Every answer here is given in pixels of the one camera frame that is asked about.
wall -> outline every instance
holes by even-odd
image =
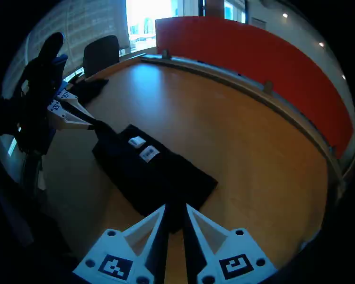
[[[342,70],[326,40],[307,21],[276,1],[269,0],[264,3],[266,5],[259,0],[248,1],[249,23],[252,17],[265,21],[268,32],[288,41],[311,58],[337,89],[349,112],[354,133],[340,159],[341,166],[344,167],[355,152],[355,110],[347,81],[342,78]],[[283,13],[287,13],[288,18],[284,18]],[[324,42],[325,48],[322,48],[319,42]]]
[[[274,91],[304,114],[342,158],[353,135],[349,112],[333,83],[307,55],[282,38],[218,17],[156,20],[157,50],[235,71]]]

screw hole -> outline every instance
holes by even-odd
[[[213,276],[205,276],[202,279],[203,284],[213,284],[215,282],[215,278]]]
[[[89,268],[92,268],[95,266],[95,262],[92,259],[87,259],[86,266],[88,266]]]
[[[257,266],[263,266],[264,264],[266,264],[266,261],[262,258],[257,260]]]
[[[150,283],[150,280],[144,276],[137,277],[137,279],[135,281],[137,284],[149,284]]]

white label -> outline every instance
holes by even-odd
[[[160,152],[154,146],[147,146],[139,155],[147,163]]]
[[[132,145],[136,149],[142,147],[142,145],[145,144],[145,142],[146,141],[139,136],[129,139],[129,144]]]

black fabric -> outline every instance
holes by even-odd
[[[141,215],[167,204],[170,232],[182,228],[186,203],[199,210],[217,186],[214,178],[133,125],[120,134],[101,122],[95,127],[93,153],[103,170]],[[136,136],[146,140],[139,149],[128,143]],[[147,163],[139,153],[149,145],[160,153]]]
[[[69,92],[78,97],[78,102],[84,107],[91,100],[100,95],[103,87],[109,82],[107,79],[96,79],[91,82],[85,80],[73,85]]]
[[[84,49],[83,67],[87,78],[119,62],[120,45],[115,35],[99,38]]]

black chair backrest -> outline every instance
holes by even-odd
[[[88,78],[97,72],[120,62],[120,47],[115,35],[102,37],[84,49],[83,67],[85,77]]]

